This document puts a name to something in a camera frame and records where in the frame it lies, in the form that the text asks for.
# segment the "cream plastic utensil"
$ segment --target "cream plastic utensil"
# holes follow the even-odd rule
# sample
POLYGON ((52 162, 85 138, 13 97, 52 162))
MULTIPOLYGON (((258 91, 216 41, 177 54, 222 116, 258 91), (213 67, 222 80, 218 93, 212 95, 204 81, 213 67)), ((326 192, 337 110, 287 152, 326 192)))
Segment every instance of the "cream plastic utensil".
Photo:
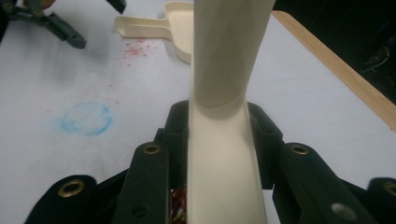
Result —
POLYGON ((123 37, 165 38, 173 42, 177 57, 191 62, 193 32, 193 3, 165 4, 165 18, 161 20, 118 16, 116 30, 123 37))
POLYGON ((245 93, 274 2, 194 2, 190 224, 266 223, 245 93))

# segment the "wooden edge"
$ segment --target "wooden edge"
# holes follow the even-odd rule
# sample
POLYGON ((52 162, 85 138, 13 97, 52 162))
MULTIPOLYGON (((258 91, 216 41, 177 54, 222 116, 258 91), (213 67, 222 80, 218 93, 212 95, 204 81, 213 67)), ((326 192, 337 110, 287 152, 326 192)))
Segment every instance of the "wooden edge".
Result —
POLYGON ((396 131, 396 105, 349 67, 290 14, 283 11, 273 11, 272 15, 384 120, 394 132, 396 131))

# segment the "white plastic scoop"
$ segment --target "white plastic scoop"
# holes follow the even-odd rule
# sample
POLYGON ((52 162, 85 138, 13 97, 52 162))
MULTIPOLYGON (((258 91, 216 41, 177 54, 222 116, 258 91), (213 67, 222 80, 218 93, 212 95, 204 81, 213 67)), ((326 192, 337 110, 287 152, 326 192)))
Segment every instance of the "white plastic scoop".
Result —
POLYGON ((193 3, 170 2, 161 20, 118 16, 116 30, 123 37, 165 38, 173 42, 177 57, 191 62, 193 3))

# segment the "white tabletop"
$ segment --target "white tabletop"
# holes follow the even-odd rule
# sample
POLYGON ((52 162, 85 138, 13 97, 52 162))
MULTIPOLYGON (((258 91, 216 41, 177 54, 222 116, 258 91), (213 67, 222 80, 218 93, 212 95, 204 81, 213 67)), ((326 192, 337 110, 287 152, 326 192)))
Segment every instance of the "white tabletop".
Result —
MULTIPOLYGON (((160 18, 163 0, 129 0, 124 15, 160 18)), ((134 149, 189 98, 190 66, 161 39, 123 39, 106 1, 50 9, 88 41, 73 49, 42 27, 12 21, 0 46, 0 223, 22 223, 56 181, 101 182, 129 167, 134 149), (84 119, 87 113, 94 114, 84 119)), ((285 142, 314 148, 362 188, 396 178, 396 133, 271 18, 249 83, 285 142)), ((265 192, 269 223, 278 223, 265 192)))

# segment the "blue circular mark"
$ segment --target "blue circular mark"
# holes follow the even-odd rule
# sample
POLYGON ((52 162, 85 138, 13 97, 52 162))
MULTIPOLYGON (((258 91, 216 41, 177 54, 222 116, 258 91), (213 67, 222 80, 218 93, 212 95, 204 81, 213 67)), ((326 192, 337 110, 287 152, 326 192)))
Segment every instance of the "blue circular mark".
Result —
POLYGON ((98 135, 103 133, 113 120, 108 108, 96 102, 75 105, 64 115, 62 127, 70 133, 98 135))

